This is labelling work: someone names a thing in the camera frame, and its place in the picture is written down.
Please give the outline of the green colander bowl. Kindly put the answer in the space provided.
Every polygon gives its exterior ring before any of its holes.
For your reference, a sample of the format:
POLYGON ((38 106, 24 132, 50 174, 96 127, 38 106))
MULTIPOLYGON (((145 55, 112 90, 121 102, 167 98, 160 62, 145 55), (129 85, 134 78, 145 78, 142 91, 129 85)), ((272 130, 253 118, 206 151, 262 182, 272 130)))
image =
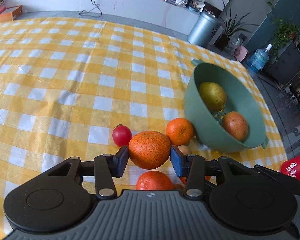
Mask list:
POLYGON ((249 90, 227 70, 215 64, 192 60, 193 73, 184 95, 184 114, 194 126, 199 142, 221 153, 232 153, 261 146, 266 148, 268 137, 261 111, 249 90), (226 95, 222 109, 208 109, 199 93, 203 83, 216 83, 226 95), (222 120, 230 112, 237 112, 247 122, 248 134, 243 141, 234 138, 222 126, 222 120))

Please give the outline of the yellow checkered tablecloth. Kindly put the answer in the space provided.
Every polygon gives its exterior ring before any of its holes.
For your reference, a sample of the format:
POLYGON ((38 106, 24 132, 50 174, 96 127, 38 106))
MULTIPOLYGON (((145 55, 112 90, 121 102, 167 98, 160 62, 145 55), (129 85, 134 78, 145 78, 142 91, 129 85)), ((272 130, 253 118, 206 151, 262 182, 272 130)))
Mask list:
POLYGON ((9 192, 64 159, 117 151, 118 124, 165 132, 184 116, 193 59, 237 77, 258 103, 266 148, 231 157, 279 170, 287 159, 269 108, 246 69, 207 49, 153 31, 79 18, 0 24, 0 239, 10 233, 9 192))

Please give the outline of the orange mandarin front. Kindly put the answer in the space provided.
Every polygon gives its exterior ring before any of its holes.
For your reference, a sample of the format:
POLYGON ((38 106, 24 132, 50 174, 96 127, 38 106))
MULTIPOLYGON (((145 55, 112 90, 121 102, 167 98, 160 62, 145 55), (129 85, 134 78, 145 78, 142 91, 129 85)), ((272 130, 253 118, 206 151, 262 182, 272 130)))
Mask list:
POLYGON ((139 176, 136 189, 145 191, 173 190, 174 185, 166 174, 159 171, 148 171, 139 176))

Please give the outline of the blue water jug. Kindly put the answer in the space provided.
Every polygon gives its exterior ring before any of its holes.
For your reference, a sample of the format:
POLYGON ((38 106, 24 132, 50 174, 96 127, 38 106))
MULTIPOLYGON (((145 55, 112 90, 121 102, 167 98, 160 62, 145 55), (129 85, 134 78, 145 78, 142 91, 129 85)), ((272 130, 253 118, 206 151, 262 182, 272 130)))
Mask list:
POLYGON ((270 43, 265 49, 257 49, 247 60, 247 65, 253 72, 257 73, 263 69, 265 64, 269 61, 269 51, 272 47, 270 43))

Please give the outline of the green-yellow pear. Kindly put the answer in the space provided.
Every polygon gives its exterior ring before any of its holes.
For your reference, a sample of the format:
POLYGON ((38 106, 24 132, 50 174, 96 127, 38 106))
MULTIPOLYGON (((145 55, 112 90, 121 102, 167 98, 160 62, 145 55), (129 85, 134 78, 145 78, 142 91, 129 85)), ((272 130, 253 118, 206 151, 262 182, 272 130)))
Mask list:
POLYGON ((224 109, 227 96, 219 84, 203 82, 199 85, 198 92, 209 111, 220 112, 224 109))

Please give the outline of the grey metal trash bin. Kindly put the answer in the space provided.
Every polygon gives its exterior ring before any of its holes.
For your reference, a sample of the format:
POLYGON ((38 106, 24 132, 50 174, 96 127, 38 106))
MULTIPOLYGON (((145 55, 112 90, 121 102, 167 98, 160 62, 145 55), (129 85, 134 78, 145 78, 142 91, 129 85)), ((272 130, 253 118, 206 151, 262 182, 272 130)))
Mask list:
POLYGON ((187 41, 205 48, 221 25, 221 21, 215 16, 202 12, 190 31, 187 41))

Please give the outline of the large speckled orange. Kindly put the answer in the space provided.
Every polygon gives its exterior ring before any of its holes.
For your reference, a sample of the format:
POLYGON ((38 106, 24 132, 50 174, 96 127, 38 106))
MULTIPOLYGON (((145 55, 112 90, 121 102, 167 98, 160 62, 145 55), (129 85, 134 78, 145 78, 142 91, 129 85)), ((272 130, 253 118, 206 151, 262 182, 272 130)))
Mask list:
POLYGON ((163 165, 170 156, 169 138, 157 131, 140 132, 129 142, 129 157, 134 165, 152 170, 163 165))

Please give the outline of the brown longan back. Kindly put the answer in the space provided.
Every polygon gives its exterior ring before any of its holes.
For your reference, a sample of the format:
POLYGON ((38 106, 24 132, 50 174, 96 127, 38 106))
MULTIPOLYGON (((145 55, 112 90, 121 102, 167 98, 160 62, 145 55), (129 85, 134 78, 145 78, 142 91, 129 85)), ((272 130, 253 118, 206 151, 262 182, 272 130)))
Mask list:
POLYGON ((185 145, 180 145, 178 146, 179 151, 184 154, 184 155, 189 155, 192 153, 192 151, 190 150, 189 147, 185 146, 185 145))

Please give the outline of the potted plant by bin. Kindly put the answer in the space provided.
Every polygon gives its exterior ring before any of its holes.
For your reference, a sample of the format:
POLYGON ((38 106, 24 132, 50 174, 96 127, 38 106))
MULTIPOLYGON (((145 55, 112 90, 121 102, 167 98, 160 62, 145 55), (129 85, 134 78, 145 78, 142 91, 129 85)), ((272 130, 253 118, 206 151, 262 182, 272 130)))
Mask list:
POLYGON ((251 31, 247 29, 247 26, 258 27, 258 24, 244 22, 244 19, 247 16, 249 16, 251 12, 247 12, 240 18, 238 18, 238 13, 235 13, 234 16, 232 16, 231 3, 228 2, 227 4, 225 4, 224 1, 222 2, 224 5, 224 12, 225 12, 225 19, 221 17, 223 32, 215 44, 215 47, 221 51, 223 51, 226 48, 226 45, 230 41, 230 38, 235 33, 240 31, 251 33, 251 31))

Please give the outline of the orange shoe box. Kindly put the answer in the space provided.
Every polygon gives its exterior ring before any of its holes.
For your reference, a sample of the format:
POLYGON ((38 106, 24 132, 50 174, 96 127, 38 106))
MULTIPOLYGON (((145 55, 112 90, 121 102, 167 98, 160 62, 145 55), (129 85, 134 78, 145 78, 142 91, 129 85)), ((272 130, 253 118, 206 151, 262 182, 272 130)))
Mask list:
POLYGON ((0 14, 0 23, 10 22, 16 20, 23 13, 23 6, 10 7, 0 14))

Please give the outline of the white tv console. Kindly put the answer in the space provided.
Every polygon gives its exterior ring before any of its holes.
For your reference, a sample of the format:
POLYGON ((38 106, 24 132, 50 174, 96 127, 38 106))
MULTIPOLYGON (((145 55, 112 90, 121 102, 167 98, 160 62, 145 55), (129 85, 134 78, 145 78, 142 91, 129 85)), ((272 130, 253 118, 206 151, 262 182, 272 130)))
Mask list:
MULTIPOLYGON (((130 18, 188 34, 198 14, 162 0, 95 0, 106 15, 130 18)), ((91 0, 5 0, 7 7, 22 5, 25 12, 89 11, 91 0)))

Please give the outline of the dark cabinet with vines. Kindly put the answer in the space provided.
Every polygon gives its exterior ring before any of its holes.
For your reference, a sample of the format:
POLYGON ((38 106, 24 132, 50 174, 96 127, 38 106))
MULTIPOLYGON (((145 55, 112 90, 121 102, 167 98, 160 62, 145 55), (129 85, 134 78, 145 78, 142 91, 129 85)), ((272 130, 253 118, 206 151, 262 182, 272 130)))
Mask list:
POLYGON ((300 72, 300 28, 276 18, 277 30, 271 39, 273 48, 265 74, 278 84, 287 87, 300 72))

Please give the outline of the orange mandarin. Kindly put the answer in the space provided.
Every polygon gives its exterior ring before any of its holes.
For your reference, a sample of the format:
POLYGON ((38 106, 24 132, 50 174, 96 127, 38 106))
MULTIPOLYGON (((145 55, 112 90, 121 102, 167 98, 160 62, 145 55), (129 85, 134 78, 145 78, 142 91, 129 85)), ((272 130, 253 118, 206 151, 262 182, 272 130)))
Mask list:
POLYGON ((202 187, 206 181, 211 179, 210 175, 206 174, 206 165, 209 162, 205 158, 196 156, 189 162, 190 166, 187 168, 186 174, 182 174, 185 185, 190 187, 202 187))
POLYGON ((188 145, 194 136, 193 125, 185 118, 175 118, 167 124, 166 135, 172 145, 188 145))
POLYGON ((136 189, 145 191, 173 190, 174 185, 166 174, 159 171, 148 171, 139 176, 136 189))

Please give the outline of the red paper cup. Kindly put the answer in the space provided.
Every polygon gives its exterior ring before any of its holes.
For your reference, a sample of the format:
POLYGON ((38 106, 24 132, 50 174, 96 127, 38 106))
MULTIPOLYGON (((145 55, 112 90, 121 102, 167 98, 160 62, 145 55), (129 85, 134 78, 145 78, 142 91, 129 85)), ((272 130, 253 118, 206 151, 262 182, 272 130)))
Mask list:
POLYGON ((280 172, 300 181, 300 155, 283 162, 280 172))

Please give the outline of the orange mandarin back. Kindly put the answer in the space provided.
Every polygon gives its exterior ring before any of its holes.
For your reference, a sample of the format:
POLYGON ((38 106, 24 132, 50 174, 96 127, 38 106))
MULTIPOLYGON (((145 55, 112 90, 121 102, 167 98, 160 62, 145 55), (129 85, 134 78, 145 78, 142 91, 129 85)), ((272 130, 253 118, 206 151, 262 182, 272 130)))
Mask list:
POLYGON ((185 118, 175 118, 167 124, 166 135, 172 145, 188 145, 194 136, 193 125, 185 118))

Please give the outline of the pink piggy bank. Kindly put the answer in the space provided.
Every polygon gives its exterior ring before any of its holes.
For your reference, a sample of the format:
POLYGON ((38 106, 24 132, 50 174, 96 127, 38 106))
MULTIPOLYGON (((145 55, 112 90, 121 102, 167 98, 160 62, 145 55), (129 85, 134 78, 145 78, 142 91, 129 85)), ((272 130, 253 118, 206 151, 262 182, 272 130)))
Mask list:
POLYGON ((234 57, 237 61, 242 62, 248 55, 249 51, 242 45, 239 45, 234 51, 234 57))

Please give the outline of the reddish-green mango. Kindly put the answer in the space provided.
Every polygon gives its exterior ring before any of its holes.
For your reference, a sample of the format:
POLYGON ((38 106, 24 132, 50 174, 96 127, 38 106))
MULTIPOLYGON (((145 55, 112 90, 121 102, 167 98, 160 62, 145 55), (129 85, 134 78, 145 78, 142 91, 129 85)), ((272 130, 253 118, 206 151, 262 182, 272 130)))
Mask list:
POLYGON ((244 141, 248 136, 248 123, 238 112, 232 111, 226 114, 222 120, 222 127, 238 141, 244 141))

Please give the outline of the red cherry tomato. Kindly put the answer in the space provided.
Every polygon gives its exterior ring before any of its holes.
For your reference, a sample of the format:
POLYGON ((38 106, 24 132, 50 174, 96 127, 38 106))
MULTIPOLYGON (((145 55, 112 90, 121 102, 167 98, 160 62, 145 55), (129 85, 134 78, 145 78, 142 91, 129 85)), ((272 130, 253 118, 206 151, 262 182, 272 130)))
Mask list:
POLYGON ((128 146, 132 139, 132 132, 127 126, 119 124, 113 130, 112 139, 119 147, 128 146))

